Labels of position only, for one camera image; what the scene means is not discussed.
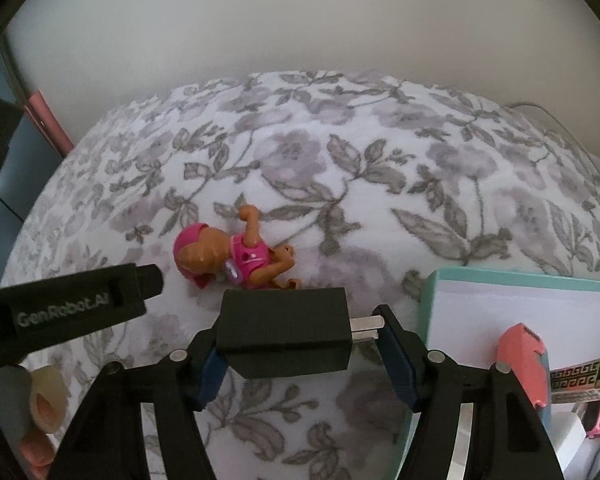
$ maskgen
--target floral blanket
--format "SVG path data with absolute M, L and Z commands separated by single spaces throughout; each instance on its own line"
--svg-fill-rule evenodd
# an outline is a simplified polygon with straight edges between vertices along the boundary
M 600 279 L 600 176 L 513 110 L 377 73 L 185 86 L 107 113 L 49 181 L 10 257 L 3 285 L 123 262 L 165 275 L 146 316 L 28 358 L 62 370 L 72 413 L 103 364 L 156 362 L 211 326 L 227 284 L 197 290 L 171 245 L 197 221 L 237 232 L 245 202 L 263 212 L 265 240 L 295 245 L 290 277 L 344 286 L 352 316 L 387 303 L 407 328 L 441 266 Z M 143 415 L 163 478 L 152 408 Z M 230 371 L 198 424 L 219 480 L 369 480 L 400 452 L 403 415 L 362 344 L 347 372 Z

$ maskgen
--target gray leaf pattern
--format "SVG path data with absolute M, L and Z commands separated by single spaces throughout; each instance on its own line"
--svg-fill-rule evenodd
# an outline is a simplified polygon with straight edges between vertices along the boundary
M 175 269 L 171 244 L 196 222 L 239 232 L 245 203 L 261 210 L 267 243 L 296 248 L 290 277 L 344 286 L 352 315 L 390 304 L 407 328 L 440 266 L 600 280 L 600 177 L 586 159 L 515 110 L 375 72 L 217 79 L 116 108 L 49 181 L 2 284 L 156 263 L 164 292 L 146 316 L 25 364 L 61 367 L 72 415 L 103 364 L 186 348 L 228 285 L 197 290 Z M 270 479 L 271 467 L 288 480 L 381 477 L 367 457 L 399 451 L 404 409 L 374 346 L 356 347 L 339 380 L 229 373 L 197 416 L 212 462 L 234 446 L 253 460 L 227 469 L 231 478 Z M 155 431 L 146 447 L 163 478 Z

